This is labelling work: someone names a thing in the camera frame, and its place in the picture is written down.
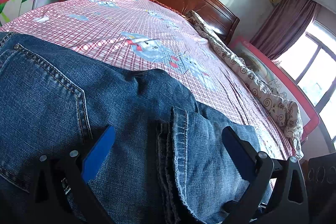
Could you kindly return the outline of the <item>blue denim jeans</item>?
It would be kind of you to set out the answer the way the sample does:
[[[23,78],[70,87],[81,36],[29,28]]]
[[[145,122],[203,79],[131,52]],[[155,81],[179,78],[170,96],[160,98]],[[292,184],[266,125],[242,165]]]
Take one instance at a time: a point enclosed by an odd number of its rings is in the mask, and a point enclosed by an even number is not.
[[[160,69],[1,33],[1,223],[219,223],[244,181],[231,127]]]

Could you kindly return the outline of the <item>floral patterned quilt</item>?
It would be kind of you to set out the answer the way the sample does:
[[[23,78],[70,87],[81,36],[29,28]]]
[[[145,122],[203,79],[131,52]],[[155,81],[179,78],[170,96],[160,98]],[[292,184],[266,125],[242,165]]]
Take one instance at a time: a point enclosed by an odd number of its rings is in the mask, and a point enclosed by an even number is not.
[[[210,26],[195,11],[186,13],[186,18],[198,34],[205,38],[217,56],[245,83],[247,88],[258,99],[264,109],[283,131],[295,150],[299,160],[303,158],[301,137],[303,124],[297,102],[286,100],[272,93],[257,75],[249,69],[245,61],[232,52],[210,28]]]

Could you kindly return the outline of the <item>black device at bedside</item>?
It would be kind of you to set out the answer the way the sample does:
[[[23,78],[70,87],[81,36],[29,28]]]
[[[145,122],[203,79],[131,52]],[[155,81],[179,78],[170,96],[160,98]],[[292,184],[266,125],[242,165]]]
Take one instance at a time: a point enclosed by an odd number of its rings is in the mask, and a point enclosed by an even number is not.
[[[335,152],[308,161],[306,191],[311,216],[320,213],[335,193]]]

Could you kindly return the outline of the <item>purple window curtain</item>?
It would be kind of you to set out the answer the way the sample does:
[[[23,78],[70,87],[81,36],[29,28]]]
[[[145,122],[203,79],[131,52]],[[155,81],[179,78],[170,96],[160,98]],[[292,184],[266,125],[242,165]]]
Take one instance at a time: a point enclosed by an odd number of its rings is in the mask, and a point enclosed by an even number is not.
[[[305,33],[320,9],[313,0],[281,0],[249,43],[276,60]]]

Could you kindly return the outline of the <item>pink plaid bed sheet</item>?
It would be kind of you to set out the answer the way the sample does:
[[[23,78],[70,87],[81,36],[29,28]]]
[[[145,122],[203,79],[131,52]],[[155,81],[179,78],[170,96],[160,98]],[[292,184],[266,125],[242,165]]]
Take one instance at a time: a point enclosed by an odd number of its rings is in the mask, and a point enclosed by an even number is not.
[[[69,0],[13,16],[1,5],[1,30],[36,36],[132,71],[162,69],[195,98],[255,128],[260,147],[286,159],[295,150],[256,93],[185,18],[148,0]]]

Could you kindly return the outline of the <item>window with dark frame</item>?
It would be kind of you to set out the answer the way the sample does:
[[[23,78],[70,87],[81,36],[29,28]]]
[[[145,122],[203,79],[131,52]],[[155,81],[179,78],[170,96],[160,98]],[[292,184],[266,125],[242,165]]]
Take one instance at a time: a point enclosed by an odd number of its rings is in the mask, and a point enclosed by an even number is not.
[[[315,20],[274,61],[313,105],[335,147],[335,33]]]

